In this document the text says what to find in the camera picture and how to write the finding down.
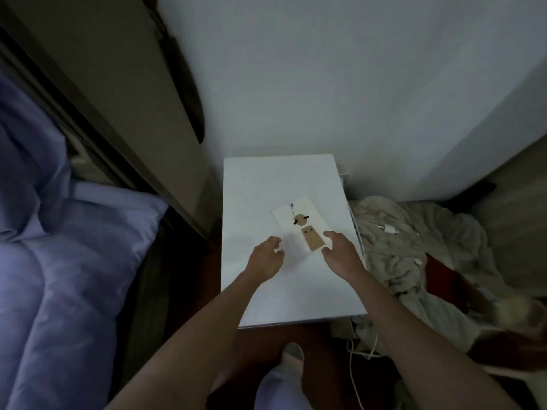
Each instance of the fabric pile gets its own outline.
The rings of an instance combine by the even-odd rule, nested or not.
[[[350,204],[366,252],[366,267],[399,301],[461,351],[480,333],[453,304],[426,291],[427,254],[458,272],[481,269],[499,275],[486,232],[468,214],[453,214],[435,203],[396,203],[374,196]],[[357,324],[359,350],[386,354],[367,316]]]
[[[0,73],[0,408],[106,406],[115,318],[167,207],[73,178],[65,137]]]

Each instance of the red cloth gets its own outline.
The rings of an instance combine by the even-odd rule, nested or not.
[[[427,254],[426,289],[439,298],[450,302],[464,314],[468,312],[461,276]]]

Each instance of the white paper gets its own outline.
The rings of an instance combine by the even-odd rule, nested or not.
[[[304,227],[313,226],[325,244],[330,246],[330,239],[323,235],[330,228],[309,198],[301,197],[272,210],[271,213],[283,233],[283,246],[290,250],[296,258],[304,257],[311,253],[310,247],[301,231]],[[309,216],[305,225],[294,224],[294,217],[298,214]]]

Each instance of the white box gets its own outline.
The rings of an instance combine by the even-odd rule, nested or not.
[[[245,269],[254,246],[282,235],[271,211],[300,197],[308,197],[326,224],[359,248],[332,155],[224,160],[221,289]],[[320,250],[305,257],[286,250],[283,268],[256,291],[240,327],[365,313],[357,294],[329,269]]]

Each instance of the pants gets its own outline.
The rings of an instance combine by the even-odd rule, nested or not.
[[[312,410],[298,375],[277,366],[262,379],[254,410]]]

